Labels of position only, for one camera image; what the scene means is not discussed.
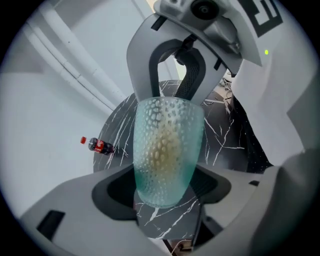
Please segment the green glass cup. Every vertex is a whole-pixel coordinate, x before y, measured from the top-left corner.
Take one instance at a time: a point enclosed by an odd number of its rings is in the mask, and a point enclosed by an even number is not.
[[[153,97],[138,104],[133,167],[140,199],[155,208],[176,205],[198,161],[204,111],[186,99]]]

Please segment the marble tabletop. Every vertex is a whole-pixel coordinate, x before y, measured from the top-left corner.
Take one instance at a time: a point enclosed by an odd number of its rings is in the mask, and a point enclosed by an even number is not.
[[[162,96],[174,96],[181,80],[159,83]],[[138,102],[134,94],[125,99],[109,116],[99,134],[99,139],[113,144],[115,152],[106,156],[94,154],[93,171],[103,171],[133,162],[133,134]],[[242,129],[236,125],[232,108],[217,92],[201,105],[204,109],[204,133],[199,162],[220,168],[247,170],[247,151],[242,145]],[[195,234],[200,203],[189,186],[180,202],[171,208],[153,208],[134,195],[134,208],[138,224],[149,238],[192,239]]]

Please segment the plastic bottle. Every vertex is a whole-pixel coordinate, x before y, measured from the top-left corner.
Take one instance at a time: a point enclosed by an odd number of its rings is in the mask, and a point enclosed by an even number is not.
[[[89,150],[99,154],[104,154],[106,156],[114,152],[114,146],[112,144],[97,138],[91,138],[90,140],[87,140],[86,137],[82,137],[80,143],[87,145]]]

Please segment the round table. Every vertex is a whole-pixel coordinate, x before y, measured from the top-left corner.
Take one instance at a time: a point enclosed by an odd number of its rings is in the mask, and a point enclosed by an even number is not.
[[[181,80],[159,83],[162,96],[174,96]],[[133,135],[138,102],[134,94],[125,99],[108,117],[99,139],[113,144],[113,155],[94,154],[93,171],[99,172],[133,163]],[[241,145],[242,130],[236,126],[231,107],[213,91],[201,105],[204,109],[204,133],[199,162],[230,170],[247,170],[247,151]],[[189,186],[181,201],[167,209],[153,208],[134,195],[139,227],[149,238],[192,239],[200,203]]]

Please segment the red label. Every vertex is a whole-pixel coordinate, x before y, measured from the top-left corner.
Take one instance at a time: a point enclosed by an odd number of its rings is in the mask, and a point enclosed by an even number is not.
[[[98,139],[93,151],[100,153],[103,148],[104,148],[104,142],[102,140]]]

